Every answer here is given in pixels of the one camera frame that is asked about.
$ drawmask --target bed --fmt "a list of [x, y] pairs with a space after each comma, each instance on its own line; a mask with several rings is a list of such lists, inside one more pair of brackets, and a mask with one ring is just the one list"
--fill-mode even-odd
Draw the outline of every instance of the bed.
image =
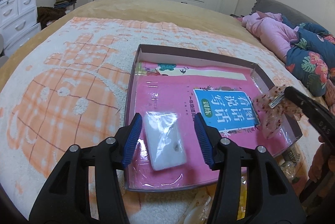
[[[213, 38], [227, 38], [228, 40], [233, 41], [234, 45], [240, 45], [242, 51], [243, 48], [247, 47], [255, 51], [255, 53], [260, 53], [260, 56], [269, 56], [269, 60], [275, 61], [276, 64], [276, 68], [272, 67], [271, 70], [273, 72], [272, 76], [276, 79], [278, 84], [287, 78], [290, 79], [290, 83], [299, 86], [305, 93], [308, 93], [301, 84], [289, 76], [283, 63], [281, 63], [274, 54], [268, 51], [258, 39], [253, 37], [241, 26], [241, 23], [233, 17], [192, 5], [184, 5], [164, 0], [98, 0], [77, 8], [70, 14], [45, 28], [11, 56], [8, 62], [0, 68], [0, 91], [4, 89], [7, 81], [22, 60], [74, 17], [76, 17], [76, 21], [83, 21], [83, 18], [99, 18], [136, 20], [149, 23], [165, 22], [173, 23], [185, 30], [195, 30], [196, 33], [203, 32], [203, 34], [205, 34], [204, 32], [208, 32], [206, 33], [207, 36], [216, 34], [212, 35]], [[231, 50], [227, 48], [222, 50], [221, 53], [229, 55], [237, 52], [231, 52]], [[263, 59], [263, 57], [255, 58], [260, 62]], [[305, 154], [305, 156], [302, 156], [301, 169], [299, 172], [301, 176], [306, 177], [306, 170], [311, 165], [313, 155], [319, 146], [317, 142], [318, 134], [308, 124], [306, 119], [302, 119], [299, 122], [299, 125], [304, 135], [300, 139], [299, 145]], [[0, 182], [14, 204], [18, 207], [21, 213], [27, 217], [32, 204], [31, 201], [29, 201], [29, 205], [25, 207], [23, 201], [27, 200], [27, 196], [31, 196], [30, 199], [32, 199], [33, 202], [34, 197], [38, 194], [39, 188], [27, 189], [19, 180], [16, 182], [7, 181], [8, 176], [6, 172], [8, 172], [8, 169], [2, 169], [4, 166], [3, 159], [5, 159], [3, 156], [4, 154], [6, 154], [7, 157], [8, 155], [10, 156], [12, 151], [13, 150], [10, 148], [1, 150], [2, 164], [0, 165]], [[28, 164], [28, 162], [24, 160], [22, 161], [22, 165]], [[43, 181], [45, 181], [46, 174], [43, 172], [42, 174], [44, 174], [44, 176], [41, 176], [41, 174], [36, 175], [36, 180], [40, 181], [39, 185], [42, 185]], [[153, 215], [152, 220], [157, 222], [157, 214], [159, 215], [160, 223], [177, 223], [194, 198], [195, 193], [196, 191], [193, 190], [181, 193], [172, 192], [159, 195], [141, 193], [138, 195], [137, 193], [125, 194], [123, 191], [123, 194], [125, 194], [123, 199], [126, 203], [127, 212], [131, 215], [131, 223], [144, 223], [144, 219], [147, 219], [148, 215]]]

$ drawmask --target silver bolt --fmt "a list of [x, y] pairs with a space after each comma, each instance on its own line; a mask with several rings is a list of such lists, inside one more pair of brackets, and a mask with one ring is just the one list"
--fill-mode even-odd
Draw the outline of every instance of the silver bolt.
[[266, 148], [262, 145], [260, 145], [259, 147], [257, 147], [257, 150], [260, 152], [260, 153], [264, 153], [266, 152]]
[[78, 145], [72, 145], [72, 146], [70, 146], [70, 151], [71, 152], [76, 152], [78, 149], [79, 149]]
[[109, 137], [106, 139], [106, 143], [111, 145], [114, 144], [116, 142], [116, 139], [114, 137]]
[[229, 145], [230, 144], [230, 140], [228, 138], [221, 138], [220, 142], [223, 145]]

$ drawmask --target white package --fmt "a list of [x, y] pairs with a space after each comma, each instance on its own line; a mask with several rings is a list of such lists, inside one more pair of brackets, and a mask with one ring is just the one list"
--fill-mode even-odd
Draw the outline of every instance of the white package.
[[162, 170], [186, 163], [177, 113], [147, 112], [143, 119], [151, 166]]

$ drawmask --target drawer handle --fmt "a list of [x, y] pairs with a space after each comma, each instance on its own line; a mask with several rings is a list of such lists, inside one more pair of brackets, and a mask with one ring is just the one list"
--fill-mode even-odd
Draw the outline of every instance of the drawer handle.
[[24, 28], [25, 25], [26, 25], [26, 21], [24, 21], [22, 24], [16, 26], [15, 29], [16, 29], [17, 31], [20, 31], [20, 30], [22, 30], [22, 29]]
[[30, 2], [31, 2], [31, 0], [27, 0], [26, 2], [24, 2], [23, 4], [25, 4], [25, 5], [29, 5], [30, 4]]
[[6, 11], [3, 15], [4, 17], [7, 17], [8, 15], [10, 15], [10, 13], [12, 12], [13, 9], [10, 9], [8, 11]]

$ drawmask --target orange and white blanket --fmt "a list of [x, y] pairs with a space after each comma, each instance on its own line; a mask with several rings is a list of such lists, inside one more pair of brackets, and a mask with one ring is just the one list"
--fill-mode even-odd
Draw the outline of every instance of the orange and white blanket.
[[[273, 82], [306, 89], [269, 51], [171, 23], [74, 18], [32, 51], [16, 68], [0, 97], [0, 182], [28, 218], [57, 161], [72, 144], [88, 147], [122, 125], [126, 92], [139, 44], [160, 44], [230, 55], [258, 63]], [[316, 131], [299, 122], [299, 141], [309, 166]], [[130, 193], [119, 181], [131, 223], [177, 223], [197, 190]], [[93, 173], [90, 202], [93, 216]]]

